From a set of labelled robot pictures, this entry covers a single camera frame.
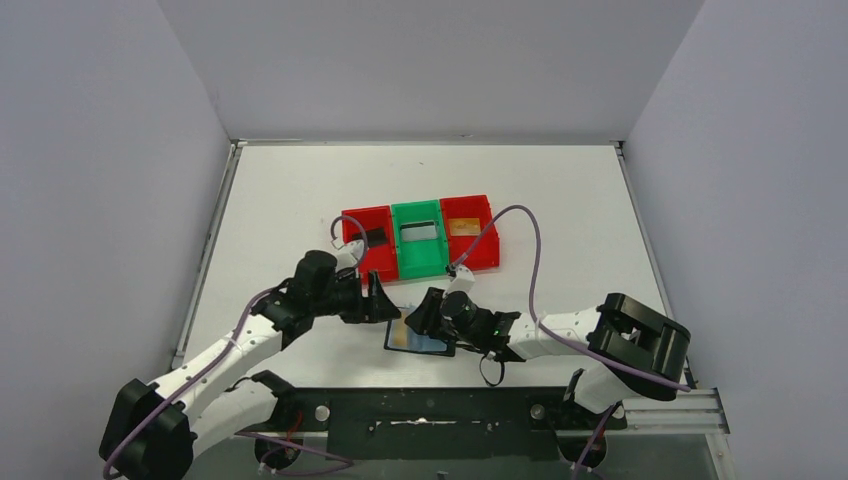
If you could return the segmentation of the black leather card holder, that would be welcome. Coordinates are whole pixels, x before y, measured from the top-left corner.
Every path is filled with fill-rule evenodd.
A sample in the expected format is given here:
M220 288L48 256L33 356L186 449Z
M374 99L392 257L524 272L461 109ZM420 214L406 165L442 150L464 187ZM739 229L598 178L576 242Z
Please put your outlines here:
M405 321L406 317L413 311L411 306L401 307L401 317L398 319L403 319ZM439 356L439 357L454 357L456 354L456 348L453 344L446 343L442 340L437 340L430 338L426 335L421 335L415 333L410 327L410 340L413 342L412 349L410 351L398 351L398 350L388 350L384 347L385 339L386 339L386 331L384 337L383 348L388 351L400 352L400 353L408 353L408 354L417 354L417 355L428 355L428 356Z

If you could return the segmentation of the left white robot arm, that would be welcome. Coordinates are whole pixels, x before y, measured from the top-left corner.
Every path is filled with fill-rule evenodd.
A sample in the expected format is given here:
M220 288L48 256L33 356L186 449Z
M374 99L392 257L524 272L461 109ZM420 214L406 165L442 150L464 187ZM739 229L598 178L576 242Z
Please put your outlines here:
M376 324L400 316L376 272L362 280L338 256L306 252L294 274L249 300L233 329L212 346L168 374L148 383L133 379L119 390L99 447L103 478L183 478L199 451L201 435L193 426L201 414L316 319Z

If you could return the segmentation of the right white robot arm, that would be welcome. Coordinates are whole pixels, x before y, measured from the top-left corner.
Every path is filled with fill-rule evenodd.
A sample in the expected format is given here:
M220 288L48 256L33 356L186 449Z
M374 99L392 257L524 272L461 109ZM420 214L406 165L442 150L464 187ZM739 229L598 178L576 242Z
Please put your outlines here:
M631 398L672 401L683 381L690 332L622 293L573 313L500 312L475 304L462 291L432 288L405 319L414 333L498 363L583 355L593 365L572 378L562 411L585 427Z

